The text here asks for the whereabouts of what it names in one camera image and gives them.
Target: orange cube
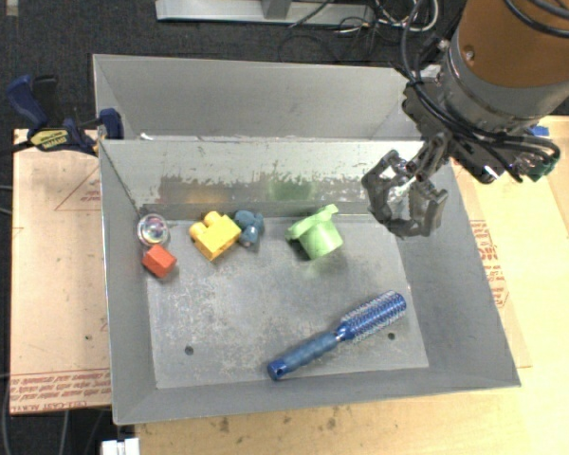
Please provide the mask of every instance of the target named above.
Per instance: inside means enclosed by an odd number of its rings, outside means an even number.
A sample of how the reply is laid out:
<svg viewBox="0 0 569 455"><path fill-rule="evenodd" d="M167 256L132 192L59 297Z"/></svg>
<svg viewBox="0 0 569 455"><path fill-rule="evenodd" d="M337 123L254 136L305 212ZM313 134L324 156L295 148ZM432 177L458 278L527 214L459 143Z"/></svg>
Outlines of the orange cube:
<svg viewBox="0 0 569 455"><path fill-rule="evenodd" d="M159 278L166 277L173 270L177 258L161 245L152 246L141 263Z"/></svg>

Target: blue clamp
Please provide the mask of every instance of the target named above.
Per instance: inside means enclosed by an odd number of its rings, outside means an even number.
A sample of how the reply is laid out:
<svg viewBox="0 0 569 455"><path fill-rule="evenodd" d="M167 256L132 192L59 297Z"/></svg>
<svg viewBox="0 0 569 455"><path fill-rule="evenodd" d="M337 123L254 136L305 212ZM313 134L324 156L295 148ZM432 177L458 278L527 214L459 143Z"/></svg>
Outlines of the blue clamp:
<svg viewBox="0 0 569 455"><path fill-rule="evenodd" d="M250 210L238 210L234 214L234 223L243 232L238 238L238 243L244 247L257 244L259 235L264 232L264 216L254 214Z"/></svg>
<svg viewBox="0 0 569 455"><path fill-rule="evenodd" d="M49 109L57 109L56 105L56 79L53 86L45 86L42 102ZM97 154L97 140L88 136L84 129L79 128L72 118L65 118L61 126L47 125L54 117L49 116L35 96L33 82L29 75L21 76L9 84L7 97L10 105L19 115L27 118L32 123L28 131L28 142L43 152L56 152L69 150L88 155ZM100 111L99 117L87 124L102 124L105 127L105 137L111 139L123 139L123 127L119 113L114 108Z"/></svg>

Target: green plastic cup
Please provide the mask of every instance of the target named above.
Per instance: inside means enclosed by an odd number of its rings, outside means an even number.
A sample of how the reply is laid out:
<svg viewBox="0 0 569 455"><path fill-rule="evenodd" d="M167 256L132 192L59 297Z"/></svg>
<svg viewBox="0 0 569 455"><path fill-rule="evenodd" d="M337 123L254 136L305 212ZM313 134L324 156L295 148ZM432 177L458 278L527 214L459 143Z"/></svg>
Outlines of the green plastic cup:
<svg viewBox="0 0 569 455"><path fill-rule="evenodd" d="M316 214L291 226L284 237L287 241L298 240L310 260L329 254L343 245L340 233L331 221L331 216L338 211L335 204L320 208Z"/></svg>

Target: cardboard sheet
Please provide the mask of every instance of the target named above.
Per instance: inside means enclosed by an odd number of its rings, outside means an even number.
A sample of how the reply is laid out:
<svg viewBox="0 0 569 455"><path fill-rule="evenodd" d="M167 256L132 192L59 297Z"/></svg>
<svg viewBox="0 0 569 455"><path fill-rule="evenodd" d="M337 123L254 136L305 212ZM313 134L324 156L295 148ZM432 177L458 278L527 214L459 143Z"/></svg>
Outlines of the cardboard sheet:
<svg viewBox="0 0 569 455"><path fill-rule="evenodd" d="M13 161L10 412L109 405L98 160Z"/></svg>
<svg viewBox="0 0 569 455"><path fill-rule="evenodd" d="M569 120L558 124L559 133L569 134ZM508 288L518 264L504 261L499 248L515 230L501 220L502 205L494 204L502 200L498 194L512 186L503 178L504 184L482 187L462 169L456 174L517 367L530 367L532 356L510 293L523 295L523 285ZM13 175L10 412L108 405L111 389L97 159L27 150L15 155ZM552 201L545 181L513 189L506 197L507 208L526 208L526 198L519 191L534 194L538 209ZM495 213L484 213L493 209ZM541 210L547 213L549 221L560 222L551 210ZM494 220L499 221L495 227ZM539 234L540 245L552 241L552 230ZM183 426L194 426L186 423Z"/></svg>

